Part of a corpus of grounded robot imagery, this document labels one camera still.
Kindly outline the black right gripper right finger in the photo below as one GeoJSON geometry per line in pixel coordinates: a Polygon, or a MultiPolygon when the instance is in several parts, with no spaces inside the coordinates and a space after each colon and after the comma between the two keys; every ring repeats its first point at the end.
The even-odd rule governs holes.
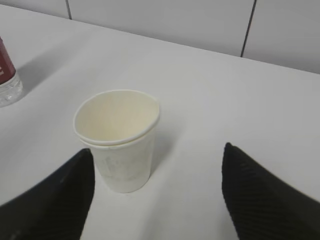
{"type": "Polygon", "coordinates": [[[226,143],[221,190],[240,240],[318,240],[320,203],[226,143]]]}

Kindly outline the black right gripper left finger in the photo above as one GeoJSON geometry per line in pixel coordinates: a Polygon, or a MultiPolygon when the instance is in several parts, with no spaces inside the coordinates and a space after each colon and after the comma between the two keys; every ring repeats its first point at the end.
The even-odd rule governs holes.
{"type": "Polygon", "coordinates": [[[0,238],[79,240],[94,192],[94,159],[84,148],[47,178],[0,206],[0,238]]]}

